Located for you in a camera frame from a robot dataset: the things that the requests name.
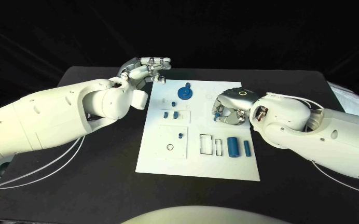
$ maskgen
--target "circular hole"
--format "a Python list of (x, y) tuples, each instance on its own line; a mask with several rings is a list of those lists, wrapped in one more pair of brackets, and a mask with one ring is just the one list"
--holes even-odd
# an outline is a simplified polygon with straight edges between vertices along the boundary
[(338, 130), (333, 130), (333, 132), (332, 132), (332, 134), (331, 134), (331, 137), (332, 137), (333, 139), (338, 138)]

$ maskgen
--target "table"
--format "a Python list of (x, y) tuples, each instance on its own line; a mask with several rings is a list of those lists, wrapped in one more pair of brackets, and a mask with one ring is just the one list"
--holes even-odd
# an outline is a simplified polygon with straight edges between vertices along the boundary
[[(71, 67), (60, 86), (116, 76), (119, 68)], [(168, 79), (241, 81), (259, 95), (276, 92), (344, 110), (319, 72), (172, 69)], [(145, 87), (148, 93), (152, 84)], [(292, 223), (355, 223), (359, 192), (339, 185), (292, 150), (270, 146), (251, 130), (261, 182), (136, 173), (148, 110), (130, 109), (124, 119), (86, 138), (68, 166), (35, 184), (0, 190), (0, 219), (49, 223), (122, 223), (153, 210), (210, 205), (243, 209)], [(52, 161), (73, 143), (15, 157), (5, 180)], [(67, 162), (31, 176), (49, 174)], [(352, 178), (329, 172), (359, 187)]]

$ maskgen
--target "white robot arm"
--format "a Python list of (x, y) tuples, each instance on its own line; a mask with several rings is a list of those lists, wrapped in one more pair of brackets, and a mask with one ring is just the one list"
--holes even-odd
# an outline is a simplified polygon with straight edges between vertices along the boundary
[(166, 83), (160, 69), (169, 58), (135, 58), (117, 77), (54, 88), (0, 108), (0, 158), (68, 143), (124, 117), (130, 106), (145, 109), (146, 81)]
[[(312, 108), (310, 103), (274, 93), (260, 98), (250, 90), (234, 88), (218, 96), (212, 113), (215, 121), (228, 124), (243, 124), (248, 118), (270, 145), (359, 178), (359, 116), (323, 109), (318, 103), (321, 108)], [(225, 107), (230, 116), (222, 116)]]

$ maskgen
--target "white platform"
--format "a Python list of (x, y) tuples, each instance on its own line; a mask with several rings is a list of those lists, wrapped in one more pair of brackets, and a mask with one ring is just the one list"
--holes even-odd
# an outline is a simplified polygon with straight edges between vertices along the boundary
[[(188, 82), (194, 96), (185, 101), (178, 97), (178, 90)], [(260, 181), (250, 123), (233, 126), (215, 122), (212, 115), (217, 96), (241, 86), (240, 82), (191, 80), (153, 84), (136, 172)], [(178, 119), (173, 118), (175, 111), (179, 112)], [(211, 155), (201, 154), (201, 134), (212, 135)], [(238, 138), (238, 158), (228, 156), (228, 137)], [(217, 155), (217, 139), (222, 140), (222, 156)], [(244, 140), (250, 141), (251, 157), (246, 156)]]

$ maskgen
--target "black curtain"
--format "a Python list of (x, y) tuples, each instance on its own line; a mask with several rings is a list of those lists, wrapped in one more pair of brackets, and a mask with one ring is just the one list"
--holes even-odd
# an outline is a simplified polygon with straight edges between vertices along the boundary
[(0, 104), (55, 87), (71, 66), (140, 56), (318, 70), (359, 92), (358, 17), (357, 0), (2, 0)]

